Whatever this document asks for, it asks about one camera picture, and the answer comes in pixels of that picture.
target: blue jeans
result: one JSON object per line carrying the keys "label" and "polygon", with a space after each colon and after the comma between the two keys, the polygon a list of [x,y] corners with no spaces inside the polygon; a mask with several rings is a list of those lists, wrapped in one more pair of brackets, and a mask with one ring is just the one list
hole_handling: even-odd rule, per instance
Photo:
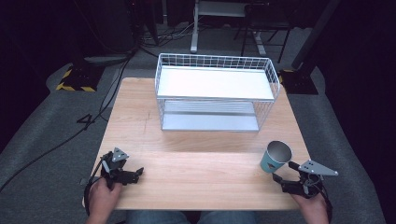
{"label": "blue jeans", "polygon": [[[250,211],[204,211],[198,224],[254,224],[255,212]],[[190,224],[179,211],[131,210],[127,212],[127,224]]]}

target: hand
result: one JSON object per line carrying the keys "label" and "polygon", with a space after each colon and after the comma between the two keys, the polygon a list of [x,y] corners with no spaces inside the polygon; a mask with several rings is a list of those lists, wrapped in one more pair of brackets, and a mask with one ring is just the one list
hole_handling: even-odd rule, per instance
{"label": "hand", "polygon": [[326,210],[327,204],[321,194],[310,199],[306,199],[300,195],[291,194],[291,198],[293,198],[300,206],[300,211],[308,224],[329,223]]}
{"label": "hand", "polygon": [[104,178],[97,180],[90,190],[90,216],[86,224],[106,223],[119,200],[121,190],[121,183],[115,183],[113,189],[109,189]]}

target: blue cup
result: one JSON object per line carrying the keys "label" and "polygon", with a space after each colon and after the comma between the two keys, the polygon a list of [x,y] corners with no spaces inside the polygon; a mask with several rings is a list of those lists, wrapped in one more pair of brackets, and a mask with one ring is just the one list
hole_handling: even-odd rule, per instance
{"label": "blue cup", "polygon": [[291,161],[293,152],[291,148],[281,141],[272,141],[262,156],[260,167],[266,173],[273,173],[285,163]]}

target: white wire basket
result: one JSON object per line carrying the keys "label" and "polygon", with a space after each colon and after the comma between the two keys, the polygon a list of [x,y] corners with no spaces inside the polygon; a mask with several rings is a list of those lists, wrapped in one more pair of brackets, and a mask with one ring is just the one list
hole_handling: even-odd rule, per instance
{"label": "white wire basket", "polygon": [[268,58],[163,53],[155,76],[162,130],[257,132],[279,89]]}

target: wooden tabletop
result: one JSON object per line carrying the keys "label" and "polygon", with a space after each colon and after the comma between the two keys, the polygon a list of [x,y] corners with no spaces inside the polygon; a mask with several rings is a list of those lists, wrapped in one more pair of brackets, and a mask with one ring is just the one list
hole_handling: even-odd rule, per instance
{"label": "wooden tabletop", "polygon": [[[293,161],[309,159],[283,89],[260,132],[162,131],[152,78],[125,78],[96,163],[119,147],[125,171],[145,167],[137,184],[123,187],[118,209],[285,210],[297,204],[260,167],[268,143],[281,140]],[[276,173],[297,180],[288,166]]]}

